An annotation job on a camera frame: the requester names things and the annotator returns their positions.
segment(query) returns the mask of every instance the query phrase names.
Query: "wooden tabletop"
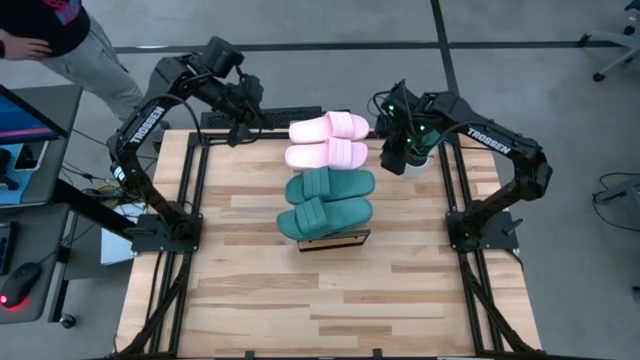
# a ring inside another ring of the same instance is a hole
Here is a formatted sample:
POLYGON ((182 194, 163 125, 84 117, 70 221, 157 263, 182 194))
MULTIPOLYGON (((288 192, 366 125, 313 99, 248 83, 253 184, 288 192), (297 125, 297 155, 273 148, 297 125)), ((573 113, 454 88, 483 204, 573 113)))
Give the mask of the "wooden tabletop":
MULTIPOLYGON (((188 133, 165 135, 154 184, 168 199, 178 192, 188 133)), ((299 253, 275 224, 279 213, 292 208, 283 195, 294 175, 284 163, 289 141, 211 149, 201 209, 205 224, 180 356, 241 356, 245 350, 257 356, 370 356, 374 348, 395 356, 474 353, 457 255, 444 222, 448 205, 437 153, 424 178, 408 179, 380 167, 381 140, 366 143, 364 168, 376 177, 368 196, 371 236, 362 247, 310 253, 299 253)), ((500 187, 489 151, 465 150, 464 159, 474 198, 500 187)), ((539 348, 520 265, 504 251, 485 254, 497 306, 539 348)), ((117 335, 120 349, 144 323, 155 260, 156 254, 135 260, 117 335)), ((161 349, 167 348, 170 323, 165 321, 161 349)), ((487 328, 483 321, 490 349, 487 328)))

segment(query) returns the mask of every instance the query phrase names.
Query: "black shirt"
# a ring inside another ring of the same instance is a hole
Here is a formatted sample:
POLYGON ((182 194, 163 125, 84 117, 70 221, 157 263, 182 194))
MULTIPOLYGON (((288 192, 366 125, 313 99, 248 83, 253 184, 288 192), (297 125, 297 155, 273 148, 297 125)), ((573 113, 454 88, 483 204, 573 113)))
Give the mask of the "black shirt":
POLYGON ((0 29, 49 42, 52 57, 80 45, 90 26, 82 0, 0 0, 0 29))

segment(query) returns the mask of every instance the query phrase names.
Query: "hand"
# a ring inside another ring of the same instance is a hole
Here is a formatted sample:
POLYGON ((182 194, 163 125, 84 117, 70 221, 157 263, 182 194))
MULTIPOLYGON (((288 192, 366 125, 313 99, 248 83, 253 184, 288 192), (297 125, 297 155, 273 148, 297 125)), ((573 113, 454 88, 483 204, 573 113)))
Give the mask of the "hand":
POLYGON ((40 39, 21 38, 3 32, 4 58, 40 61, 51 54, 49 43, 40 39))

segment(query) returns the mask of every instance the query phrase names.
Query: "gray floor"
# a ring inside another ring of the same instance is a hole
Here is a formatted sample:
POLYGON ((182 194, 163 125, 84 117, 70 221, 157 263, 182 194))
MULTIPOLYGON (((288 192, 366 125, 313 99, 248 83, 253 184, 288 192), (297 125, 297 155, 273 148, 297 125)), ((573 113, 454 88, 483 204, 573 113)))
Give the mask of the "gray floor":
MULTIPOLYGON (((568 41, 592 28, 621 31, 626 0, 441 0, 450 41, 568 41)), ((238 44, 331 41, 435 41, 426 0, 85 0, 117 47, 203 45, 219 35, 238 44)), ((600 221, 591 208, 599 175, 640 171, 637 98, 640 67, 632 63, 594 83, 591 74, 621 49, 453 50, 461 94, 474 108, 545 147, 555 173, 547 195, 517 204, 525 276, 544 348, 556 354, 637 358, 640 237, 600 221)), ((122 55, 144 88, 166 54, 122 55)), ((446 89, 438 50, 247 53, 246 72, 261 77, 264 106, 322 105, 366 114, 373 92, 406 77, 414 92, 446 89)), ((0 63, 10 88, 61 84, 38 64, 0 63)), ((197 111, 206 108, 193 102, 197 111)), ((190 127, 183 110, 169 118, 190 127)), ((106 139, 117 121, 84 94, 76 128, 106 139)), ((105 149, 72 136, 67 161, 108 175, 105 149)), ((511 166, 497 159, 503 181, 511 166)), ((90 186, 74 179, 76 186, 90 186)), ((603 213, 634 226, 623 202, 603 213)), ((126 291, 127 269, 72 283, 65 311, 82 322, 63 330, 43 321, 0 327, 7 359, 77 359, 111 350, 126 291)))

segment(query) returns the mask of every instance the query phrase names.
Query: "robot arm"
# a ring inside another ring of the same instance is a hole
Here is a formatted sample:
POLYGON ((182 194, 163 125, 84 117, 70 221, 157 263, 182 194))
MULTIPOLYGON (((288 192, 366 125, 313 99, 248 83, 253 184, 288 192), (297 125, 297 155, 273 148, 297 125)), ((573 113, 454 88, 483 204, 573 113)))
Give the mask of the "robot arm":
POLYGON ((171 237, 184 240, 192 236, 189 215, 182 206, 167 201, 140 166, 136 151, 169 110, 184 103, 191 96, 205 102, 235 120, 229 145, 235 146, 242 134, 249 134, 246 124, 263 122, 259 116, 262 87, 257 77, 242 74, 237 68, 244 56, 226 41, 214 37, 202 55, 188 54, 162 58, 149 80, 149 91, 125 124, 107 142, 113 164, 111 172, 117 181, 132 193, 138 194, 153 207, 160 219, 170 228, 171 237), (240 83, 223 84, 216 78, 225 78, 236 67, 240 83))
POLYGON ((461 237, 481 237, 491 217, 520 200, 538 199, 547 189, 552 169, 542 147, 477 114, 452 92, 427 93, 418 98, 402 82, 385 98, 382 111, 386 115, 381 115, 378 125, 386 124, 383 136, 387 138, 382 166, 397 175, 404 172, 407 155, 415 149, 412 144, 420 144, 419 153, 428 154, 451 132, 463 134, 513 161, 513 180, 485 200, 472 201, 465 210, 457 226, 461 237), (433 139, 434 133, 436 141, 425 140, 433 139))

